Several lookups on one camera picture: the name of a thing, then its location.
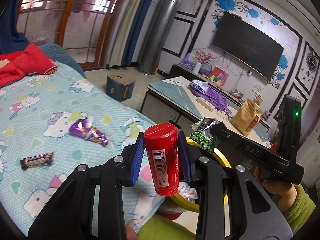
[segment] red bottle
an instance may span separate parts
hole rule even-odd
[[[144,132],[143,141],[156,192],[161,196],[173,196],[179,186],[178,133],[175,126],[169,123],[151,126]]]

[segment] glass door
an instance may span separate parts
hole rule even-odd
[[[103,39],[101,28],[106,15],[113,12],[115,3],[116,0],[73,1],[65,28],[63,48],[76,62],[90,63],[99,60],[100,52],[97,47],[99,39]]]
[[[17,22],[30,43],[56,43],[68,0],[22,0]]]

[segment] blue curtain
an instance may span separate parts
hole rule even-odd
[[[121,61],[122,66],[129,66],[131,64],[134,49],[136,47],[142,24],[148,12],[151,1],[152,0],[141,0],[139,4],[136,15],[131,25],[127,43],[124,48]]]
[[[17,31],[20,0],[10,0],[0,18],[0,54],[24,50],[29,42],[23,33]]]

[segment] yellow tape roll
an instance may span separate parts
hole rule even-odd
[[[188,144],[194,145],[197,147],[200,147],[195,141],[190,139],[189,137],[186,137]],[[227,158],[220,152],[217,148],[214,149],[212,155],[217,159],[217,161],[224,167],[229,167],[231,168],[230,163],[228,162]],[[199,212],[199,205],[192,203],[186,199],[184,199],[179,193],[173,195],[171,197],[173,202],[175,202],[177,205],[180,207],[192,211],[192,212]],[[228,203],[228,196],[227,196],[227,191],[225,191],[224,196],[223,196],[223,203],[227,204]]]

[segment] hello kitty bedsheet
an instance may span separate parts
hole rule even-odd
[[[52,75],[28,76],[0,89],[0,201],[25,235],[79,164],[104,164],[154,124],[108,97],[69,66],[56,64],[58,70]],[[106,147],[68,134],[71,124],[83,117],[106,133]],[[51,166],[21,169],[19,160],[44,152],[54,152]],[[123,187],[122,194],[125,222],[133,220],[134,229],[139,230],[164,200],[154,190],[146,154],[139,180],[133,188]],[[95,208],[93,227],[97,235]]]

